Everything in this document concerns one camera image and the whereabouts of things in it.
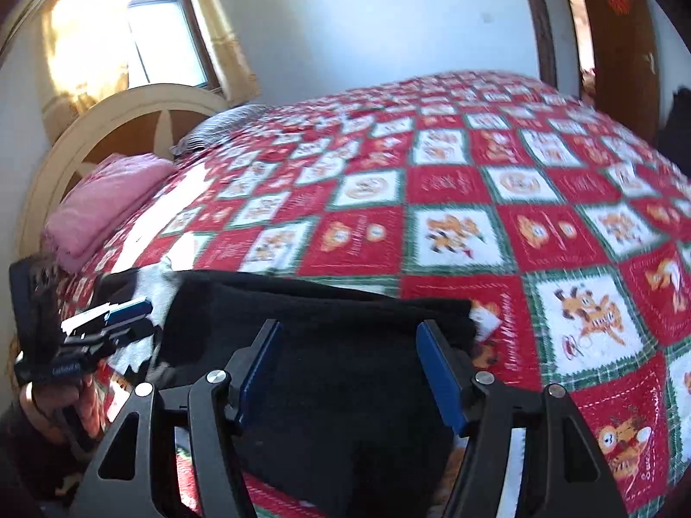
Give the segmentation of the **left hand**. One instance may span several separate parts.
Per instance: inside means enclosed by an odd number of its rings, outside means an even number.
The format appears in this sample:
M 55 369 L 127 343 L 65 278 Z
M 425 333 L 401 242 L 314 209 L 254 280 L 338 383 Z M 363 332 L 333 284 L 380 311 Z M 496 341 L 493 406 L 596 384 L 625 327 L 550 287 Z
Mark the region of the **left hand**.
M 20 389 L 19 401 L 29 423 L 51 443 L 67 442 L 57 420 L 66 408 L 76 410 L 83 429 L 92 439 L 102 432 L 102 405 L 91 374 L 84 376 L 78 385 L 26 384 Z

